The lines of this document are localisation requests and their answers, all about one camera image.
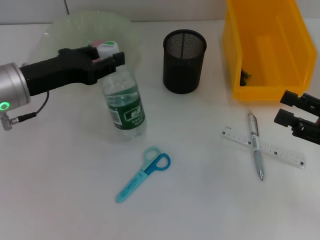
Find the silver pen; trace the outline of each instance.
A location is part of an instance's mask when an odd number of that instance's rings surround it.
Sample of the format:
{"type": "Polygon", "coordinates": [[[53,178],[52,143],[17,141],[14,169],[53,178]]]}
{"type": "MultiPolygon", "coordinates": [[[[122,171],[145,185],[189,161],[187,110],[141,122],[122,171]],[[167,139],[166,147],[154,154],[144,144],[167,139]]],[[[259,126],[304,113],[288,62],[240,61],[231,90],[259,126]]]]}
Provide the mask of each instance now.
{"type": "Polygon", "coordinates": [[[248,114],[249,129],[251,134],[251,146],[253,149],[253,157],[255,168],[261,181],[264,180],[264,166],[262,164],[262,155],[260,151],[259,130],[257,118],[253,113],[248,114]]]}

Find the green indicator light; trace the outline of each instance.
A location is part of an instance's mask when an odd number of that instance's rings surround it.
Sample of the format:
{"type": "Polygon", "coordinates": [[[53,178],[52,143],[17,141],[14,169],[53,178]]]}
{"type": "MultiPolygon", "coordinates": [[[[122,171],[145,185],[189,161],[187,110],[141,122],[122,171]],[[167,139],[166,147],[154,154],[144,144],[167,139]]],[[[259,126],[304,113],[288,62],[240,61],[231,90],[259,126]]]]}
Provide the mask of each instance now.
{"type": "Polygon", "coordinates": [[[7,110],[9,107],[10,107],[10,103],[8,103],[6,101],[0,103],[0,110],[1,111],[7,110]]]}

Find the black mesh pen holder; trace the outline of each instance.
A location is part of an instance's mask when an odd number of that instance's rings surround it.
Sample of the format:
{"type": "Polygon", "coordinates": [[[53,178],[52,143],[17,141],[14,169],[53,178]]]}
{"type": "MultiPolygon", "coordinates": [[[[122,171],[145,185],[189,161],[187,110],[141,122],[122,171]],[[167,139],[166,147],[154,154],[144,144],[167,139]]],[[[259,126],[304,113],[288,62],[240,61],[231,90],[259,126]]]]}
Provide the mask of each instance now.
{"type": "Polygon", "coordinates": [[[181,29],[169,33],[164,41],[163,83],[176,94],[197,89],[207,42],[196,31],[181,29]]]}

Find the ruler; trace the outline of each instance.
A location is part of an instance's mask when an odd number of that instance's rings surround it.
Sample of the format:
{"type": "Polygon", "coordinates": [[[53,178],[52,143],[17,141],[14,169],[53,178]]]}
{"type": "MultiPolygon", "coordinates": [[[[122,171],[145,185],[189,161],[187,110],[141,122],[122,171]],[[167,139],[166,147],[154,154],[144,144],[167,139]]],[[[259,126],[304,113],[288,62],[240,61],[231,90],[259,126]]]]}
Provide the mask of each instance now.
{"type": "MultiPolygon", "coordinates": [[[[251,146],[251,137],[248,137],[245,134],[237,133],[231,127],[226,126],[221,133],[222,136],[226,139],[235,141],[247,147],[251,146]]],[[[281,160],[295,167],[305,169],[306,157],[303,154],[286,150],[281,147],[264,142],[261,142],[260,145],[260,150],[262,153],[272,156],[277,160],[281,160]]]]}

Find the yellow plastic bin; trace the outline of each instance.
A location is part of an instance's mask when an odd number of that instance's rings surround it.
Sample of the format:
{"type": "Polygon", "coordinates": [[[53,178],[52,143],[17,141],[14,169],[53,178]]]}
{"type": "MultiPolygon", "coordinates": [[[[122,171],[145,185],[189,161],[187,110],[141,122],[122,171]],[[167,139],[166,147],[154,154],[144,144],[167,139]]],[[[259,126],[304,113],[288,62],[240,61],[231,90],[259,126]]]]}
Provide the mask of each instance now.
{"type": "Polygon", "coordinates": [[[317,51],[294,0],[226,0],[223,45],[233,97],[279,101],[302,94],[317,51]],[[240,86],[241,70],[251,75],[240,86]]]}

